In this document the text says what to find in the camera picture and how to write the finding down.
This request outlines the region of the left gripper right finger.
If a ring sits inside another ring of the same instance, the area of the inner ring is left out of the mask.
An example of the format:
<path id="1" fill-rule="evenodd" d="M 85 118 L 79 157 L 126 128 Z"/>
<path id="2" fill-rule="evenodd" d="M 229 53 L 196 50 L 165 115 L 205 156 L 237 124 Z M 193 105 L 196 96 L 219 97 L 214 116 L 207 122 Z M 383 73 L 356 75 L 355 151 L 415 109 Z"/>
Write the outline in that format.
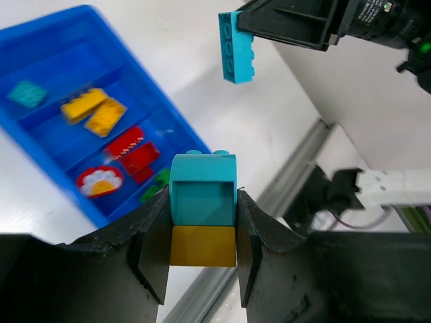
<path id="1" fill-rule="evenodd" d="M 249 322 L 429 322 L 428 234 L 303 237 L 238 192 L 240 301 Z"/>

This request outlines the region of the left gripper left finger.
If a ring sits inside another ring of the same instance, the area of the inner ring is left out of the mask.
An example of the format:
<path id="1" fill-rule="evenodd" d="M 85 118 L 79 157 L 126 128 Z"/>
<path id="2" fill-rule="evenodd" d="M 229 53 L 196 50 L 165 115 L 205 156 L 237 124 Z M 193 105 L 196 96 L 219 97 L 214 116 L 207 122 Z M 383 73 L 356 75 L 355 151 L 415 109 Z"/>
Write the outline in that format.
<path id="1" fill-rule="evenodd" d="M 2 322 L 155 322 L 164 304 L 169 189 L 71 244 L 1 236 Z"/>

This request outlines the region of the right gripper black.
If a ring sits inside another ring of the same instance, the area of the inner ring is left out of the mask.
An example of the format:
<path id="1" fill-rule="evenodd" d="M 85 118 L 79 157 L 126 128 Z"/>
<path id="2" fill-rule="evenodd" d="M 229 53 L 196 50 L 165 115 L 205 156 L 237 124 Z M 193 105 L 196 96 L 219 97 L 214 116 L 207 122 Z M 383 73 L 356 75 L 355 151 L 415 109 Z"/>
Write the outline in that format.
<path id="1" fill-rule="evenodd" d="M 331 33 L 345 36 L 359 0 L 259 0 L 238 8 L 236 26 L 253 36 L 326 51 Z"/>

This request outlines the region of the long teal lego brick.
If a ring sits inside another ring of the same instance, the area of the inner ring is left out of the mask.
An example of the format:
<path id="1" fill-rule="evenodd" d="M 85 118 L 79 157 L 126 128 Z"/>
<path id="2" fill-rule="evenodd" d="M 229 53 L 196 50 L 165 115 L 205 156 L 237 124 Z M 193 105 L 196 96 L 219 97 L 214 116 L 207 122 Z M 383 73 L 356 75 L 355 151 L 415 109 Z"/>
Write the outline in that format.
<path id="1" fill-rule="evenodd" d="M 242 11 L 218 14 L 223 77 L 234 84 L 251 82 L 255 76 L 253 35 L 240 31 L 236 24 Z"/>

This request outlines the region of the small yellow lego piece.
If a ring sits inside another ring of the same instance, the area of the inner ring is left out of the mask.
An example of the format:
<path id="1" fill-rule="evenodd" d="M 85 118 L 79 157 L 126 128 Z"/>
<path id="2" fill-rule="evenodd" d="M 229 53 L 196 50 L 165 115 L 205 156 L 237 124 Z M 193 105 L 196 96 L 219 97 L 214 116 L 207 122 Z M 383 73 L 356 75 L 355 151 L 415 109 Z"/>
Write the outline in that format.
<path id="1" fill-rule="evenodd" d="M 235 267 L 235 227 L 175 225 L 170 265 Z"/>

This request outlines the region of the small green lego brick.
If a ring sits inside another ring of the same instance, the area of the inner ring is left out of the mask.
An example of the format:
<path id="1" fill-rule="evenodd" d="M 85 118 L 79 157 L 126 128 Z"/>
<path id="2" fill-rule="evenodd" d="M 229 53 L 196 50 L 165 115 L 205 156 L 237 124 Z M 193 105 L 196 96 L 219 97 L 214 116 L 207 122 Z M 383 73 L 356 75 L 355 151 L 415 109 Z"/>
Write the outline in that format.
<path id="1" fill-rule="evenodd" d="M 150 198 L 158 193 L 160 188 L 157 185 L 151 185 L 139 198 L 142 204 L 145 204 Z"/>

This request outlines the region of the red flower lego brick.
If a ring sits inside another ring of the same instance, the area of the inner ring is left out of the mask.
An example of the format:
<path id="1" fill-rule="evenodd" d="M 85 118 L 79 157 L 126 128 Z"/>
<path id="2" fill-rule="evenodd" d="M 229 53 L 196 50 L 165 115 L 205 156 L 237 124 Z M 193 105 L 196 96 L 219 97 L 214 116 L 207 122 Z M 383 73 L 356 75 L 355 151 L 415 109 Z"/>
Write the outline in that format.
<path id="1" fill-rule="evenodd" d="M 124 181 L 124 175 L 117 167 L 98 166 L 82 172 L 75 184 L 84 196 L 98 198 L 118 191 Z"/>

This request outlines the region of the green number one lego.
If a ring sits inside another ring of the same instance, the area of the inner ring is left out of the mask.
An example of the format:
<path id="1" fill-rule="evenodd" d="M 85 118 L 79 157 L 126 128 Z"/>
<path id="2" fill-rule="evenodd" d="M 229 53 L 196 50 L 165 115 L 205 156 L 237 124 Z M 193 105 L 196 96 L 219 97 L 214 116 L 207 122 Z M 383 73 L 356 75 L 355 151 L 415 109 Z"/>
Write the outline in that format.
<path id="1" fill-rule="evenodd" d="M 165 185 L 169 184 L 169 180 L 170 180 L 170 168 L 164 168 L 155 177 L 155 183 L 162 188 L 165 187 Z"/>

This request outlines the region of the red sloped lego piece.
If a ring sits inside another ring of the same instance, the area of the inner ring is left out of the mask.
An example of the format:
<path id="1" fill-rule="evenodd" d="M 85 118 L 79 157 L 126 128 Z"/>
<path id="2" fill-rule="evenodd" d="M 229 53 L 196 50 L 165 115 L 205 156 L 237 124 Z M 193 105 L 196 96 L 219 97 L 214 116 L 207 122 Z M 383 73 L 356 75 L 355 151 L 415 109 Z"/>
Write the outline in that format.
<path id="1" fill-rule="evenodd" d="M 152 142 L 147 142 L 122 157 L 120 163 L 137 184 L 142 184 L 154 175 L 151 164 L 159 157 L 158 148 Z"/>

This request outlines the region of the teal printed lego block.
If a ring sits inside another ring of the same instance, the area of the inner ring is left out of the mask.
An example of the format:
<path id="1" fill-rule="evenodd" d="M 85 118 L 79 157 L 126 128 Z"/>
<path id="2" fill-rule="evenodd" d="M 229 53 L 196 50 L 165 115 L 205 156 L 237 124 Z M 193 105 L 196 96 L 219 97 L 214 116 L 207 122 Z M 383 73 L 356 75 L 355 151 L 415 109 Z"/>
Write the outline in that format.
<path id="1" fill-rule="evenodd" d="M 170 214 L 175 225 L 234 226 L 237 159 L 224 150 L 190 150 L 172 160 Z"/>

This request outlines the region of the yellow striped lego brick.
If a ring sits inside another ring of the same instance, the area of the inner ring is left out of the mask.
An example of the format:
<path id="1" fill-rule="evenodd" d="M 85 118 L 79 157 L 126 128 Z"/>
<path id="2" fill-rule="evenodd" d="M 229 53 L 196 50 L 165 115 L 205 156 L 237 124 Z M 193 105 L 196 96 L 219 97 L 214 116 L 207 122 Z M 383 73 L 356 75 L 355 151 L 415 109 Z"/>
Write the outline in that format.
<path id="1" fill-rule="evenodd" d="M 107 98 L 91 115 L 84 128 L 100 138 L 107 137 L 127 111 L 127 107 L 114 98 Z"/>

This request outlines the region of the small teal lego brick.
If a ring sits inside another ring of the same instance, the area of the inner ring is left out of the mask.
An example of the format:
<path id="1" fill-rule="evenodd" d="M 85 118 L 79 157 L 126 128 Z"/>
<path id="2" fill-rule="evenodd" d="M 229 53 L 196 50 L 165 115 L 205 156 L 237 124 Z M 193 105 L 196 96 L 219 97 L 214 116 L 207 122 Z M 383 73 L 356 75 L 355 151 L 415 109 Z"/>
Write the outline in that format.
<path id="1" fill-rule="evenodd" d="M 24 80 L 18 82 L 7 97 L 25 108 L 33 109 L 40 105 L 46 95 L 46 89 L 31 81 Z"/>

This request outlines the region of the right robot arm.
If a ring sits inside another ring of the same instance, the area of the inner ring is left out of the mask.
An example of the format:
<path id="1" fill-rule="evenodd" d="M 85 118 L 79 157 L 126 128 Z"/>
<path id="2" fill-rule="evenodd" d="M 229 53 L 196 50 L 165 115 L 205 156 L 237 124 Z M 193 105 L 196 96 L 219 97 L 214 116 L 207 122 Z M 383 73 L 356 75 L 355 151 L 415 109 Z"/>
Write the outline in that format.
<path id="1" fill-rule="evenodd" d="M 352 99 L 359 116 L 374 104 L 386 112 L 409 108 L 414 99 L 375 72 L 382 57 L 354 51 L 325 63 L 325 52 L 347 36 L 379 46 L 404 50 L 398 73 L 413 75 L 424 93 L 430 92 L 429 1 L 249 1 L 238 10 L 241 32 L 285 44 L 288 65 L 319 107 L 342 105 Z M 373 74 L 354 75 L 359 65 Z M 338 170 L 320 189 L 322 205 L 338 215 L 348 209 L 371 206 L 422 205 L 430 202 L 430 187 L 417 171 L 382 172 L 359 168 Z"/>

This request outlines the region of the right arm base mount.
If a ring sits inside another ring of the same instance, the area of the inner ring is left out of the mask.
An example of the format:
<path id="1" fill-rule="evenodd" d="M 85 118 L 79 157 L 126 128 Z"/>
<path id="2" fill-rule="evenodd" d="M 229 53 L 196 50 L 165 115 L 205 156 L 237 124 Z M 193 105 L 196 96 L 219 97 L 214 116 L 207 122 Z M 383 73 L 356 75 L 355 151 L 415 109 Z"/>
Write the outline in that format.
<path id="1" fill-rule="evenodd" d="M 360 168 L 345 168 L 329 178 L 316 166 L 282 218 L 294 232 L 307 236 L 318 212 L 328 211 L 340 216 L 344 211 L 363 210 L 364 206 L 356 197 L 360 191 L 356 180 L 362 172 Z"/>

